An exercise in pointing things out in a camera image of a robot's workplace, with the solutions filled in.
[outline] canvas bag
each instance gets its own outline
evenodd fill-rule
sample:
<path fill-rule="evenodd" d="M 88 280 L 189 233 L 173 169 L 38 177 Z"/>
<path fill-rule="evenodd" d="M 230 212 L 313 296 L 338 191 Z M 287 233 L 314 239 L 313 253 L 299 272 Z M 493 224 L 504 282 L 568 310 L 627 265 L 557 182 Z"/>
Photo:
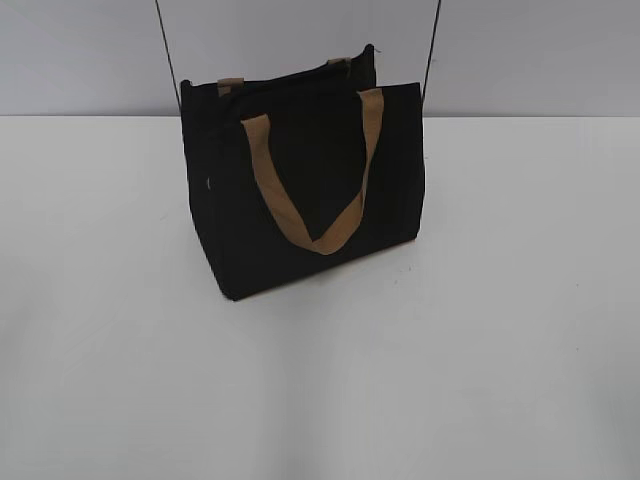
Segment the canvas bag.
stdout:
<path fill-rule="evenodd" d="M 233 300 L 416 237 L 419 84 L 376 87 L 373 46 L 269 81 L 181 84 L 189 203 Z"/>

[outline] bag handle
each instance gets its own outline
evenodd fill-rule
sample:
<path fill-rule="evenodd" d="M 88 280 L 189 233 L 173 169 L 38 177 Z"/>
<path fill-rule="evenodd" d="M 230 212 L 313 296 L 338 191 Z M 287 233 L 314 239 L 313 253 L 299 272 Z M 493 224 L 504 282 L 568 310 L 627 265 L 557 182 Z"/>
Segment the bag handle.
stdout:
<path fill-rule="evenodd" d="M 369 168 L 382 129 L 384 97 L 380 88 L 358 92 L 358 95 L 362 102 L 362 130 L 366 147 L 362 186 L 355 198 L 317 240 L 311 239 L 300 213 L 289 198 L 273 165 L 269 152 L 269 116 L 263 114 L 241 122 L 249 140 L 253 175 L 278 227 L 294 245 L 322 255 L 330 255 L 342 248 L 362 221 Z"/>
<path fill-rule="evenodd" d="M 231 93 L 231 90 L 237 87 L 242 87 L 244 85 L 244 78 L 221 78 L 217 82 L 218 85 L 218 96 L 221 97 L 226 95 L 227 93 Z"/>

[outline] black fabric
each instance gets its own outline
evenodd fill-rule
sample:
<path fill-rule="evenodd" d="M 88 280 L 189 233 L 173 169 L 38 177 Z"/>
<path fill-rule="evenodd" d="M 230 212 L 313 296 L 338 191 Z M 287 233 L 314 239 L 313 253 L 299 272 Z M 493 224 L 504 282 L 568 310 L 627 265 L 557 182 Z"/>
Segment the black fabric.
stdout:
<path fill-rule="evenodd" d="M 350 66 L 338 62 L 252 82 L 220 98 L 211 85 L 183 82 L 191 212 L 227 297 L 238 300 L 416 237 L 424 196 L 417 83 L 382 88 L 382 130 L 363 220 L 336 253 L 324 256 L 289 243 L 255 183 L 240 120 L 267 113 L 274 165 L 313 239 L 354 198 L 365 161 L 357 91 L 375 86 L 373 48 L 356 58 L 360 60 L 353 59 Z"/>

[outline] tan handle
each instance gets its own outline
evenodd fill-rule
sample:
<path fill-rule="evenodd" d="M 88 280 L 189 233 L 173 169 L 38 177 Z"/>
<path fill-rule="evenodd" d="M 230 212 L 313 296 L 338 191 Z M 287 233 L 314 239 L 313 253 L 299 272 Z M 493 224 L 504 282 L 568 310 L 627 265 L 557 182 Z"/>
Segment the tan handle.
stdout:
<path fill-rule="evenodd" d="M 362 187 L 351 203 L 317 240 L 311 240 L 300 213 L 289 198 L 273 165 L 269 153 L 269 130 L 271 127 L 269 117 L 263 114 L 242 121 L 249 140 L 251 163 L 256 183 L 278 227 L 294 245 L 322 255 L 330 255 L 342 248 L 362 221 L 364 202 L 367 196 L 369 167 L 382 128 L 384 97 L 379 88 L 358 92 L 358 95 L 362 101 L 362 129 L 366 147 Z"/>
<path fill-rule="evenodd" d="M 221 78 L 217 82 L 218 96 L 221 97 L 227 93 L 231 93 L 231 90 L 244 85 L 244 78 Z"/>

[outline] white surface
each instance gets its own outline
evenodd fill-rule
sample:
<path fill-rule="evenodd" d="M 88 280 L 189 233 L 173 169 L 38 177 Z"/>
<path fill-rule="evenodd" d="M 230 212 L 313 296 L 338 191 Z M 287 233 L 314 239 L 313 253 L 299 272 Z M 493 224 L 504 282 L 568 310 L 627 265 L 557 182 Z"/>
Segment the white surface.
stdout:
<path fill-rule="evenodd" d="M 177 115 L 153 0 L 0 1 L 0 115 Z"/>
<path fill-rule="evenodd" d="M 639 18 L 637 0 L 444 0 L 427 113 L 640 115 Z"/>
<path fill-rule="evenodd" d="M 160 0 L 178 81 L 263 79 L 373 43 L 381 84 L 422 82 L 435 0 Z"/>
<path fill-rule="evenodd" d="M 0 119 L 0 478 L 639 478 L 639 128 L 426 120 L 415 243 L 232 303 L 177 119 Z"/>

